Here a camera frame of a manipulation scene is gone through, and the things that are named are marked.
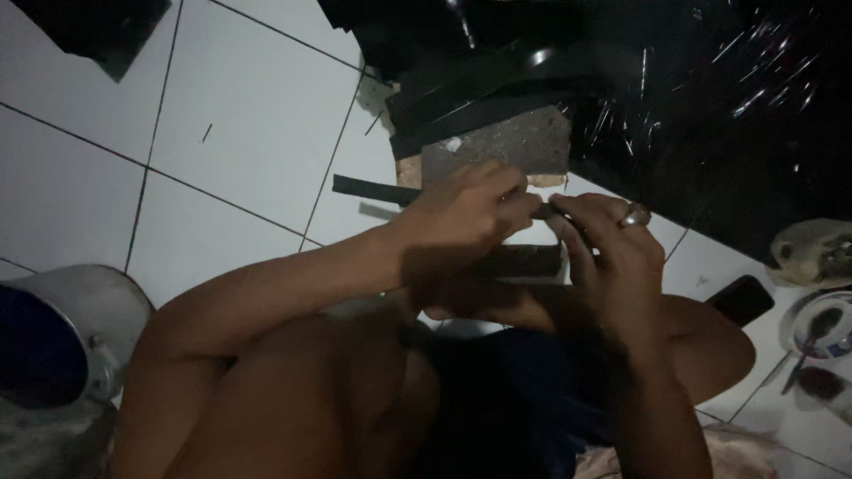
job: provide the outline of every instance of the spoon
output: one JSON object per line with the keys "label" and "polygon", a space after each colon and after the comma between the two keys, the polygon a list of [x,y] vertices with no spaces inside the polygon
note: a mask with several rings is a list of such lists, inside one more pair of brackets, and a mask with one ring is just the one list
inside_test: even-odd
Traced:
{"label": "spoon", "polygon": [[824,338],[834,326],[838,325],[840,319],[843,318],[843,310],[839,308],[829,308],[825,311],[819,313],[810,321],[810,328],[808,329],[808,340],[805,341],[804,346],[802,347],[802,357],[799,358],[799,361],[793,367],[793,370],[790,372],[790,377],[787,379],[787,382],[784,384],[784,389],[781,390],[781,395],[787,394],[787,391],[793,387],[793,384],[796,383],[796,377],[800,369],[802,369],[802,364],[804,364],[805,358],[808,357],[808,349],[814,347],[814,344]]}

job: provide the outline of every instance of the bare skin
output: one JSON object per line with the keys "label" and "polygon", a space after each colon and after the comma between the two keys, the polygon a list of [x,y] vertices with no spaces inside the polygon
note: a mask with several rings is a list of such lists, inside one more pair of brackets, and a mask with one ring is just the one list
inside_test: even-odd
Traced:
{"label": "bare skin", "polygon": [[[622,204],[551,200],[603,256],[602,263],[582,256],[567,222],[550,225],[572,262],[576,286],[564,296],[508,286],[512,304],[465,303],[447,288],[422,287],[458,283],[455,272],[526,228],[540,199],[518,193],[525,190],[518,170],[472,166],[386,226],[238,269],[172,300],[151,319],[130,363],[116,476],[403,474],[428,434],[440,384],[425,357],[400,341],[400,329],[429,307],[433,314],[467,308],[470,317],[561,335],[602,328],[622,358],[613,363],[624,380],[611,414],[625,476],[710,477],[692,405],[739,381],[753,350],[712,309],[659,293],[653,237],[609,227]],[[484,291],[468,299],[507,287],[466,284]],[[317,314],[381,291],[393,293],[357,320]],[[631,306],[610,304],[616,297]]]}

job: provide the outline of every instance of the dark shorts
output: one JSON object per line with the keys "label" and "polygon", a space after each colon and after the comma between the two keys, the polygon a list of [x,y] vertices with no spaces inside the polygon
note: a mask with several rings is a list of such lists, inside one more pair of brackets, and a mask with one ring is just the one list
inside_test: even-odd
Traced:
{"label": "dark shorts", "polygon": [[523,329],[424,349],[440,377],[421,477],[574,476],[576,455],[611,445],[607,370],[594,342]]}

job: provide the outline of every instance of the silver ring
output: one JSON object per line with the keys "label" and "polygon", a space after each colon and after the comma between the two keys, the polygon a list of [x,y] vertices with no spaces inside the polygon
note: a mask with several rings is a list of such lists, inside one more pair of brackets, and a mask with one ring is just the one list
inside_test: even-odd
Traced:
{"label": "silver ring", "polygon": [[647,226],[651,222],[651,210],[639,203],[630,203],[627,206],[627,214],[619,222],[621,228],[628,226]]}

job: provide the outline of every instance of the smartphone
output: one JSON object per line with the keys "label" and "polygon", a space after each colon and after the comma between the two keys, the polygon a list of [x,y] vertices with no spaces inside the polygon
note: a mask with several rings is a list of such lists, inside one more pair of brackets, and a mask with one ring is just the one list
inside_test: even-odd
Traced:
{"label": "smartphone", "polygon": [[706,301],[739,327],[774,308],[775,300],[754,276],[743,276]]}

